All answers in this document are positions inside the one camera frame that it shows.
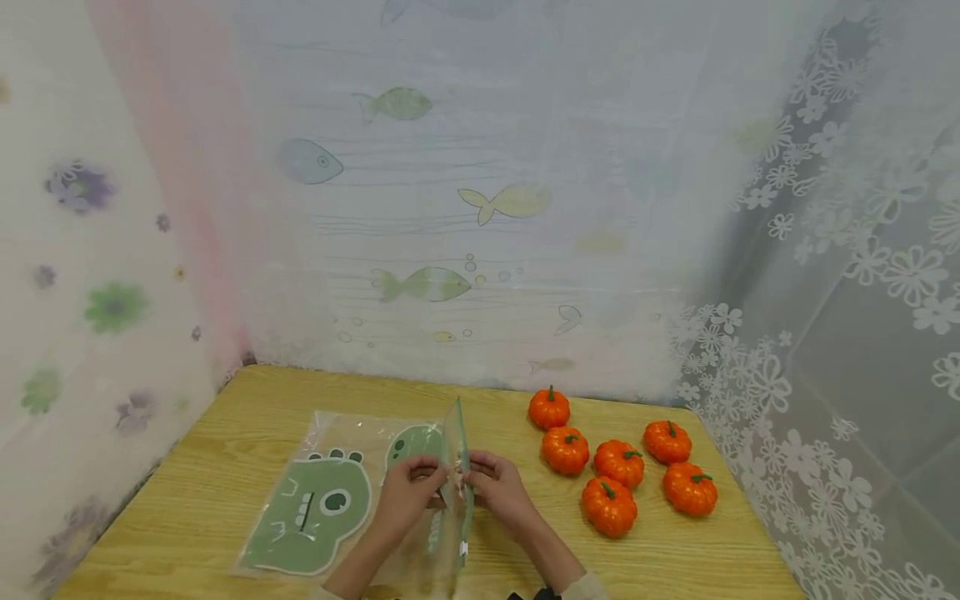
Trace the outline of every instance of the wooden table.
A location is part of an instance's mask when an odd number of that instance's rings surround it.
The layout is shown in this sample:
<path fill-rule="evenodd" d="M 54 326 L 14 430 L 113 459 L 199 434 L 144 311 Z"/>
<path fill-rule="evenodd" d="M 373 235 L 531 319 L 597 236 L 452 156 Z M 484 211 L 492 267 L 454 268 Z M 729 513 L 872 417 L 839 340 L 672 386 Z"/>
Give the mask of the wooden table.
<path fill-rule="evenodd" d="M 693 462 L 713 474 L 720 501 L 694 520 L 663 498 L 664 467 L 647 458 L 636 492 L 639 517 L 622 540 L 606 540 L 584 521 L 578 479 L 553 474 L 540 458 L 540 433 L 526 419 L 530 395 L 360 375 L 266 366 L 240 371 L 116 519 L 63 586 L 58 598 L 306 598 L 305 579 L 228 575 L 284 464 L 314 410 L 434 419 L 463 399 L 468 442 L 516 462 L 546 519 L 610 597 L 802 598 L 774 544 L 750 509 L 693 413 L 673 408 L 572 398 L 571 425 L 591 450 L 610 438 L 640 444 L 647 422 L 671 419 L 693 439 Z M 467 567 L 456 597 L 532 597 L 536 571 L 478 510 Z"/>

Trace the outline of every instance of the pumpkin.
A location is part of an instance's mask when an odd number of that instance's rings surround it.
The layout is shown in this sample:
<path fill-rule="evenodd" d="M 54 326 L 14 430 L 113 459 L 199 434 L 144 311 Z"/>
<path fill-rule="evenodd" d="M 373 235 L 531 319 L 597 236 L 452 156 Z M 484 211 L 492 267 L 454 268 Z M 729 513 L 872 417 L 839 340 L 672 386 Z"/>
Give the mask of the pumpkin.
<path fill-rule="evenodd" d="M 530 420 L 540 429 L 563 427 L 570 420 L 570 401 L 560 392 L 540 390 L 530 398 Z"/>
<path fill-rule="evenodd" d="M 590 479 L 580 501 L 587 521 L 605 536 L 621 538 L 634 526 L 634 496 L 610 477 Z"/>
<path fill-rule="evenodd" d="M 619 440 L 610 440 L 597 446 L 593 454 L 593 468 L 598 475 L 610 477 L 630 490 L 643 481 L 643 455 Z"/>
<path fill-rule="evenodd" d="M 693 449 L 690 436 L 669 420 L 655 420 L 647 425 L 643 431 L 643 445 L 647 446 L 651 456 L 667 465 L 690 460 L 690 450 Z"/>
<path fill-rule="evenodd" d="M 691 516 L 706 516 L 717 503 L 713 478 L 690 463 L 674 463 L 663 475 L 663 493 L 673 508 Z"/>
<path fill-rule="evenodd" d="M 543 459 L 561 475 L 579 475 L 590 460 L 590 446 L 573 427 L 554 427 L 543 435 Z"/>

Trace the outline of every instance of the plastic bag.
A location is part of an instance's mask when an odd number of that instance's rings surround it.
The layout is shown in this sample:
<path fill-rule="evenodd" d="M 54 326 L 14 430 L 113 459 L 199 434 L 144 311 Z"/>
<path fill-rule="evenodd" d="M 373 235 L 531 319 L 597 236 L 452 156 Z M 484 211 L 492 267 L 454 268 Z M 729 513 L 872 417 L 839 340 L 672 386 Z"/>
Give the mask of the plastic bag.
<path fill-rule="evenodd" d="M 369 524 L 387 469 L 430 454 L 450 466 L 441 489 L 447 509 L 426 511 L 372 584 L 423 587 L 450 579 L 463 567 L 472 516 L 472 491 L 455 465 L 466 452 L 459 398 L 440 422 L 314 413 L 232 572 L 328 574 Z M 463 462 L 468 468 L 469 459 Z"/>

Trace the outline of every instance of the green dinosaur sticker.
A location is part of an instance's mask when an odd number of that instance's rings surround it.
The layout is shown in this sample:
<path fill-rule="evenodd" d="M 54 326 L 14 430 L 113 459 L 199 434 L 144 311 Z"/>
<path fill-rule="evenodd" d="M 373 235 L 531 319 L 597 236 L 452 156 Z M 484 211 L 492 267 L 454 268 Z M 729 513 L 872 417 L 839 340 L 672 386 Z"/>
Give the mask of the green dinosaur sticker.
<path fill-rule="evenodd" d="M 294 575 L 327 570 L 337 547 L 370 514 L 370 478 L 363 454 L 339 448 L 327 457 L 294 460 L 270 498 L 241 565 Z"/>
<path fill-rule="evenodd" d="M 444 436 L 436 425 L 407 427 L 391 441 L 387 448 L 387 469 L 411 456 L 429 454 L 440 456 Z"/>

